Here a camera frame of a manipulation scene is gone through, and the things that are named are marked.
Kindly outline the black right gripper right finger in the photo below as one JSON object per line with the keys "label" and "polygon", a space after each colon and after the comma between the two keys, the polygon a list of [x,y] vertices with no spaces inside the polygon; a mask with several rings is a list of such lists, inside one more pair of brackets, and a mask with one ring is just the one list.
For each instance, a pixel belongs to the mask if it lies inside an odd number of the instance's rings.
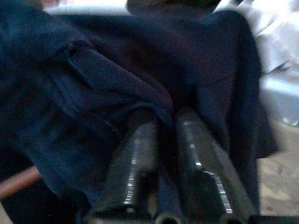
{"label": "black right gripper right finger", "polygon": [[256,214],[229,155],[190,108],[176,117],[177,159],[188,221],[247,221]]}

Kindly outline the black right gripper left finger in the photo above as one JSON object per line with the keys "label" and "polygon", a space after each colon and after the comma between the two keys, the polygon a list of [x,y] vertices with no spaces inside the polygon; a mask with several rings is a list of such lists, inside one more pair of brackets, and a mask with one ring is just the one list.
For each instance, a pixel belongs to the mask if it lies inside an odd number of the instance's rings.
{"label": "black right gripper left finger", "polygon": [[148,214],[148,195],[157,186],[158,121],[153,112],[140,109],[128,119],[128,130],[115,150],[103,195],[94,213]]}

